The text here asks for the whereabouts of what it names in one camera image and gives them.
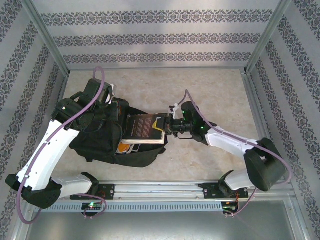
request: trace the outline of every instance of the book cover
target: book cover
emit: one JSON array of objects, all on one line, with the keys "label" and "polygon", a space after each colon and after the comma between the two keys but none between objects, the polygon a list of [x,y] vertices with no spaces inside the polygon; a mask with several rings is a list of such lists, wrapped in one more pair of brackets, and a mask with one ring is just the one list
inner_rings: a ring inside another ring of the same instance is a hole
[{"label": "book cover", "polygon": [[124,144],[164,144],[165,113],[130,115],[122,137]]}]

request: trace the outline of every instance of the patterned wallpaper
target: patterned wallpaper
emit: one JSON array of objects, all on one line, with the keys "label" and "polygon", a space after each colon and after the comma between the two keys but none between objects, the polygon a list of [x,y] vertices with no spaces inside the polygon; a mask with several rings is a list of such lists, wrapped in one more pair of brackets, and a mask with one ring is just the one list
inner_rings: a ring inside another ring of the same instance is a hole
[{"label": "patterned wallpaper", "polygon": [[278,3],[34,1],[71,70],[245,67]]},{"label": "patterned wallpaper", "polygon": [[40,143],[65,80],[18,0],[0,0],[0,240],[16,222],[16,192],[5,184]]},{"label": "patterned wallpaper", "polygon": [[293,1],[250,73],[268,131],[291,163],[311,239],[320,239],[320,5]]}]

